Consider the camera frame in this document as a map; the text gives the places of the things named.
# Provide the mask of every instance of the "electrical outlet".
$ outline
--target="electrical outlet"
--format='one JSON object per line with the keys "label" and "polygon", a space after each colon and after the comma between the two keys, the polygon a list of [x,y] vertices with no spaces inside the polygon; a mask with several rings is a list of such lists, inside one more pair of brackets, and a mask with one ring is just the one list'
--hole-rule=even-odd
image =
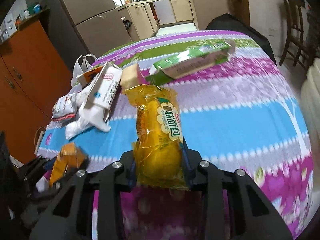
{"label": "electrical outlet", "polygon": [[275,29],[270,29],[269,28],[269,36],[274,37],[276,35],[276,30]]}

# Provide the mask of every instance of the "table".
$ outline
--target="table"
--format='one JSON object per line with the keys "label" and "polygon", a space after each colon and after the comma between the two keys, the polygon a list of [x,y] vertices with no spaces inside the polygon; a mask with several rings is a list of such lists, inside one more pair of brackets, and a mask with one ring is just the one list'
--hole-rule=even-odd
{"label": "table", "polygon": [[[164,86],[178,93],[188,147],[220,169],[244,169],[297,237],[313,186],[307,127],[284,77],[250,37],[223,30],[162,35],[118,47],[92,66],[113,61],[125,68],[138,62],[145,74],[161,58],[225,39],[236,43],[228,62]],[[71,92],[80,90],[76,86]],[[89,172],[118,160],[137,138],[136,109],[122,94],[117,94],[114,105],[109,133],[91,128],[71,140],[90,156]],[[51,122],[38,153],[53,157],[67,142],[63,124]],[[195,192],[146,186],[123,193],[127,238],[195,239],[200,198]]]}

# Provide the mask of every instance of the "metal bolt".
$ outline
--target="metal bolt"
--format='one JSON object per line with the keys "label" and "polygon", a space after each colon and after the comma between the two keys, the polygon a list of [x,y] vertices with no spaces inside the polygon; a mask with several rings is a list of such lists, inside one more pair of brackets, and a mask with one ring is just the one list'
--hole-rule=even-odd
{"label": "metal bolt", "polygon": [[237,169],[236,174],[242,177],[245,175],[245,171],[243,169]]}
{"label": "metal bolt", "polygon": [[118,168],[120,168],[122,166],[122,163],[121,162],[114,162],[113,164],[112,164],[112,167],[114,167],[115,169],[118,169]]}
{"label": "metal bolt", "polygon": [[206,167],[209,166],[209,162],[207,162],[207,161],[200,161],[200,166],[206,168]]}
{"label": "metal bolt", "polygon": [[79,171],[77,171],[76,174],[77,174],[78,177],[82,177],[85,174],[85,171],[84,170],[79,170]]}

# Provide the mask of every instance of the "blue stripe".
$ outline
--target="blue stripe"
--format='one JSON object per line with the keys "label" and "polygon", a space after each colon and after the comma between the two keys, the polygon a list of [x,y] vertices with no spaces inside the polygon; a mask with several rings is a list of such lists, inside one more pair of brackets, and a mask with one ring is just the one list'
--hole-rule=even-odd
{"label": "blue stripe", "polygon": [[[296,118],[301,132],[307,127],[301,111],[296,104]],[[292,111],[292,104],[287,101]],[[286,110],[278,103],[267,105],[229,108],[215,111],[182,113],[182,132],[188,147],[204,156],[219,156],[244,150],[268,147],[297,135]],[[131,143],[136,141],[136,120],[110,121],[111,130],[104,133],[91,128],[75,137],[73,142],[88,155],[119,158],[125,151],[132,149]],[[48,146],[47,136],[52,133]],[[65,140],[65,128],[46,131],[41,147],[60,150],[68,143]]]}

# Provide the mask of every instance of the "cabinet handle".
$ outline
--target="cabinet handle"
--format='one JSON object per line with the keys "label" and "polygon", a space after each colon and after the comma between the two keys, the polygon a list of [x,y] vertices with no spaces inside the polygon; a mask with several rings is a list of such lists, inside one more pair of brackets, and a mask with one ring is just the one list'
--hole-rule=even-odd
{"label": "cabinet handle", "polygon": [[13,68],[13,71],[14,71],[14,73],[16,74],[17,78],[19,78],[20,81],[22,82],[22,76],[21,76],[21,74],[20,74],[14,67],[12,67],[12,68]]}
{"label": "cabinet handle", "polygon": [[10,81],[7,76],[4,77],[6,82],[9,84],[9,86],[12,88],[12,89],[15,89],[16,86],[14,85],[14,83],[12,81]]}

